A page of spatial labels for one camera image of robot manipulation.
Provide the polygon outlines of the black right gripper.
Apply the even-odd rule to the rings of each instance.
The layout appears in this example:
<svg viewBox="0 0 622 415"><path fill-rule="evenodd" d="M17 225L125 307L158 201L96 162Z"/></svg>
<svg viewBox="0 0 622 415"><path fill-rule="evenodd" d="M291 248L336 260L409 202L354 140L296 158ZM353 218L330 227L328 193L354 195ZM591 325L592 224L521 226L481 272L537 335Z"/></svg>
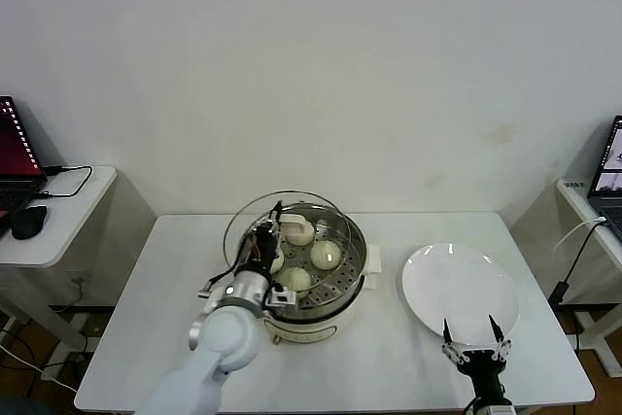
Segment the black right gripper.
<svg viewBox="0 0 622 415"><path fill-rule="evenodd" d="M441 350L448 360L471 380L478 398L503 398L499 375L505 370L512 341L504 335L501 326L492 315L488 318L496 341L495 350L470 350L461 353L453 343L446 319L443 320Z"/></svg>

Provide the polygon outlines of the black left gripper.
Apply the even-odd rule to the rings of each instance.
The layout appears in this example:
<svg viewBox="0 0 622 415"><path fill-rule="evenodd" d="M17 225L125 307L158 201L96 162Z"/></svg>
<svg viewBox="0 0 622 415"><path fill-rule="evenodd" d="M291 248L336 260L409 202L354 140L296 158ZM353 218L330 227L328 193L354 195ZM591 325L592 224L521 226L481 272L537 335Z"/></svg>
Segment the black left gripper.
<svg viewBox="0 0 622 415"><path fill-rule="evenodd" d="M266 215L264 223L252 227L241 247L241 270L276 273L285 260L280 240L283 201L278 200Z"/></svg>

